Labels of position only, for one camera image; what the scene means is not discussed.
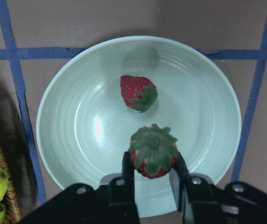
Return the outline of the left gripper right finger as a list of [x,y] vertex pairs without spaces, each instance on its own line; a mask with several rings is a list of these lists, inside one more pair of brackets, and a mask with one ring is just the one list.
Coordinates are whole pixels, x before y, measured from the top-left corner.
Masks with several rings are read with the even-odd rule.
[[218,203],[211,185],[202,175],[191,174],[181,154],[169,172],[177,211],[183,224],[216,224]]

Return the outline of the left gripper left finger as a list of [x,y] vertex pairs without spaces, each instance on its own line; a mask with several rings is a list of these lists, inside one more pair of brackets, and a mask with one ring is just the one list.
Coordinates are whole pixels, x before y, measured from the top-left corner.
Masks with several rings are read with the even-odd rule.
[[102,178],[101,196],[107,224],[138,224],[135,203],[134,166],[129,152],[123,153],[122,171]]

